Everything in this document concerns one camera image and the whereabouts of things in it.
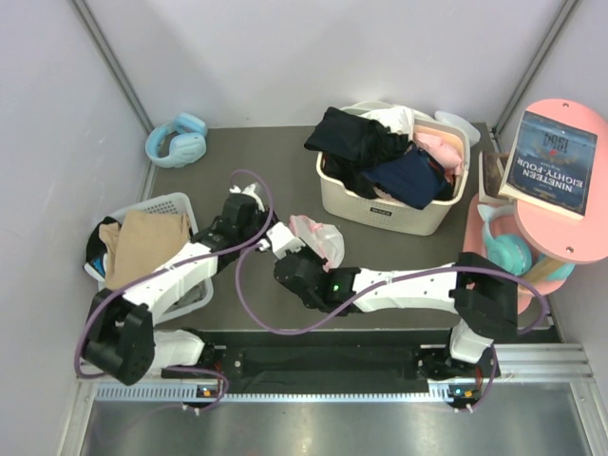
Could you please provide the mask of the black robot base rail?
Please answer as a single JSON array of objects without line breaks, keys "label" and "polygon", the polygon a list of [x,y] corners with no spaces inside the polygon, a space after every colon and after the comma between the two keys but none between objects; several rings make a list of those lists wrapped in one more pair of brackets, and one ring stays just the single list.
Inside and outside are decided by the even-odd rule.
[{"label": "black robot base rail", "polygon": [[429,380],[474,381],[494,371],[446,363],[449,333],[327,330],[297,336],[263,331],[204,332],[199,366],[222,372],[232,393],[332,394],[428,391]]}]

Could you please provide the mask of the white mesh laundry bag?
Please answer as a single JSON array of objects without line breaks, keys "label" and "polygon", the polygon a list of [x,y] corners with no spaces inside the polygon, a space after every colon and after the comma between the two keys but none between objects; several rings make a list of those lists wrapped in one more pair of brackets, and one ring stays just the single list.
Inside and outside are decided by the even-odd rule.
[{"label": "white mesh laundry bag", "polygon": [[326,272],[341,266],[346,248],[343,235],[336,226],[299,215],[290,216],[289,228],[325,260],[323,268]]}]

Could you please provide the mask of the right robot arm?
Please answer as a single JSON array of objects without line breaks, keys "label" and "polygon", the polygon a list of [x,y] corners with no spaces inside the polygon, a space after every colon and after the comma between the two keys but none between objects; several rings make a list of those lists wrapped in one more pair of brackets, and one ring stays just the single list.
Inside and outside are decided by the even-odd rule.
[{"label": "right robot arm", "polygon": [[266,232],[262,246],[276,258],[275,280],[309,309],[337,315],[430,309],[458,316],[443,353],[454,375],[468,374],[494,341],[518,333],[514,276],[477,254],[413,272],[326,269],[326,259],[283,223]]}]

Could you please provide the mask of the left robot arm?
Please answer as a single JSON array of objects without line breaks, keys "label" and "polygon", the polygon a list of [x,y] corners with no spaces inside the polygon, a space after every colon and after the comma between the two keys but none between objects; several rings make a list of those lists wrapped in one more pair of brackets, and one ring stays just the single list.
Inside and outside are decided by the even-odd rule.
[{"label": "left robot arm", "polygon": [[257,182],[233,186],[213,223],[155,272],[116,291],[98,292],[75,362],[87,362],[127,386],[152,371],[186,368],[198,377],[209,374],[216,356],[200,335],[155,327],[191,289],[225,269],[267,231],[274,212],[260,194]]}]

